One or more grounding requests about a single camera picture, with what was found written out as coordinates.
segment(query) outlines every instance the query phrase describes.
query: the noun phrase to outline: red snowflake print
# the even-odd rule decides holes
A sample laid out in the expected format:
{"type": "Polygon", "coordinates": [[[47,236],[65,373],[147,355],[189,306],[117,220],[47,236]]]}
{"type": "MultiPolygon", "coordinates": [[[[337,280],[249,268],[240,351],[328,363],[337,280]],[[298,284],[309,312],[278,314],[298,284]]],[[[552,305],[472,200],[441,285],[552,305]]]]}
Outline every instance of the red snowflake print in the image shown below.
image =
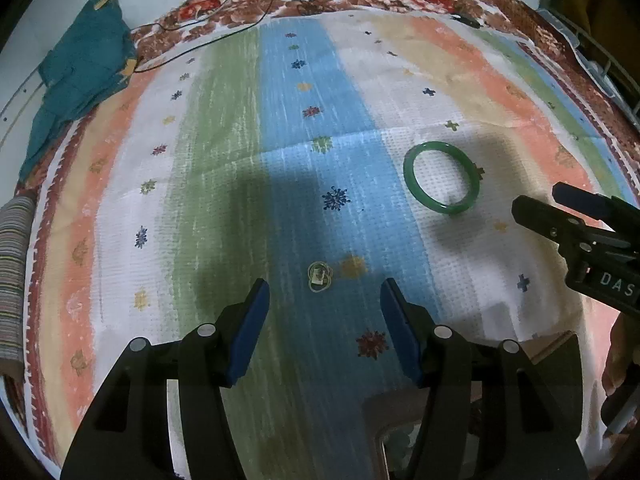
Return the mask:
{"type": "Polygon", "coordinates": [[[385,332],[371,332],[367,328],[366,332],[356,339],[358,343],[358,357],[373,357],[374,360],[378,360],[378,355],[382,354],[385,350],[389,350],[389,346],[386,344],[385,332]]]}
{"type": "Polygon", "coordinates": [[[151,155],[160,155],[160,153],[164,153],[166,151],[166,144],[160,144],[160,146],[156,146],[154,150],[151,152],[151,155]]]}
{"type": "Polygon", "coordinates": [[[314,115],[318,115],[320,113],[320,108],[317,106],[310,106],[306,110],[302,110],[303,117],[313,117],[314,115]]]}

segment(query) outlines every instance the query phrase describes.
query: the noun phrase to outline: bed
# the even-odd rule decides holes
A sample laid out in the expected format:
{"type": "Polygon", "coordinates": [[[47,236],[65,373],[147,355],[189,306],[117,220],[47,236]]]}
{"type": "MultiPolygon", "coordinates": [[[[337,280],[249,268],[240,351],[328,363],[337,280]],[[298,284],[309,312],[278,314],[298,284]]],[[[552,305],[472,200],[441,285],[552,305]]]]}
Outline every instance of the bed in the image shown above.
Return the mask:
{"type": "MultiPolygon", "coordinates": [[[[188,0],[158,23],[132,33],[129,86],[27,180],[39,194],[12,404],[24,394],[25,440],[52,476],[132,338],[181,338],[256,278],[270,313],[223,396],[248,478],[378,476],[367,406],[410,385],[380,312],[388,277],[467,338],[576,332],[578,443],[589,466],[607,461],[600,376],[617,312],[566,288],[555,245],[510,213],[520,194],[551,202],[556,182],[639,203],[638,133],[567,38],[517,0],[188,0]],[[430,140],[478,171],[462,214],[404,182],[407,151],[430,140]],[[319,293],[316,261],[333,271],[319,293]]],[[[466,193],[443,154],[415,174],[441,201],[466,193]]]]}

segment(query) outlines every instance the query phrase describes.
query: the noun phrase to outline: green stripe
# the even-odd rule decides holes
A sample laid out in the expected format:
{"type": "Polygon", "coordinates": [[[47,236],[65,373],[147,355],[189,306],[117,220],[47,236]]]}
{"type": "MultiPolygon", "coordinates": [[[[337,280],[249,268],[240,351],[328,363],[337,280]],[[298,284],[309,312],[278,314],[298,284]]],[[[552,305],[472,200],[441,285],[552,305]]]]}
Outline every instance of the green stripe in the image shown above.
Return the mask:
{"type": "MultiPolygon", "coordinates": [[[[258,31],[221,41],[202,55],[180,125],[163,221],[178,224],[167,257],[180,336],[215,320],[224,307],[244,300],[256,278],[268,277],[258,31]]],[[[272,301],[247,375],[223,392],[247,478],[313,476],[294,356],[278,353],[283,315],[284,307],[272,301]]]]}
{"type": "Polygon", "coordinates": [[[591,171],[593,171],[604,194],[622,197],[622,192],[614,176],[611,174],[598,149],[593,145],[589,134],[582,129],[580,123],[571,115],[569,110],[564,107],[562,101],[558,99],[553,89],[549,88],[531,66],[521,59],[520,56],[514,55],[513,52],[502,44],[493,34],[484,31],[476,31],[476,34],[495,50],[500,51],[506,56],[516,69],[516,72],[526,81],[540,99],[545,103],[552,102],[554,104],[555,109],[553,110],[553,114],[558,118],[559,123],[562,124],[565,130],[572,134],[572,136],[577,137],[575,145],[587,161],[591,171]]]}

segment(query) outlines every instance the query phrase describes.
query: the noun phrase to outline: teal cloth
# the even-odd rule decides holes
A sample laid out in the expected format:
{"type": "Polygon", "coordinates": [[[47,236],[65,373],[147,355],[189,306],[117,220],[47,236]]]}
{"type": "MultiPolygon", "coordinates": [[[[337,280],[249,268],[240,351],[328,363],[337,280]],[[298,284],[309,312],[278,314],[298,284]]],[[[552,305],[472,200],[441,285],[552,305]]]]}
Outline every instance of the teal cloth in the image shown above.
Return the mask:
{"type": "Polygon", "coordinates": [[[137,57],[129,27],[122,21],[118,0],[108,0],[95,10],[98,1],[84,5],[38,67],[47,91],[33,119],[20,181],[60,136],[66,122],[83,117],[129,84],[129,78],[119,73],[127,59],[137,57]]]}

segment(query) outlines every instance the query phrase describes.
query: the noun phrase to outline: blue gripper pad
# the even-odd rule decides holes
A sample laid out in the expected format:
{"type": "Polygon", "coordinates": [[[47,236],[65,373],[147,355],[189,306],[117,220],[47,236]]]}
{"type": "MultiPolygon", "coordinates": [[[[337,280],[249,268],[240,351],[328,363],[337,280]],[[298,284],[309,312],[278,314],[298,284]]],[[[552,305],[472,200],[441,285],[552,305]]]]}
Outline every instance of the blue gripper pad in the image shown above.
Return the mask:
{"type": "Polygon", "coordinates": [[[251,355],[269,311],[269,297],[269,284],[264,280],[257,280],[244,300],[246,313],[229,345],[229,365],[225,372],[229,386],[236,384],[249,367],[251,355]]]}
{"type": "Polygon", "coordinates": [[[394,343],[404,374],[418,387],[424,384],[424,373],[420,366],[420,342],[404,312],[406,304],[395,280],[389,278],[380,287],[380,308],[385,317],[391,341],[394,343]]]}

